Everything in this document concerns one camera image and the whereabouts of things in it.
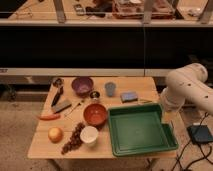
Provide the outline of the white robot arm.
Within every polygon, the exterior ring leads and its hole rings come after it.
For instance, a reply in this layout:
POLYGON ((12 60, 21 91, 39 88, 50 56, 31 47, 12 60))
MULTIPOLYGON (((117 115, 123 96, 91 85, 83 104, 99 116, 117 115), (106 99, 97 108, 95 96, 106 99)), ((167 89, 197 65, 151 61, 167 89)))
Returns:
POLYGON ((188 100, 213 116, 213 89, 205 84, 207 78, 207 69, 200 63, 170 71, 159 99, 164 111, 176 112, 188 100))

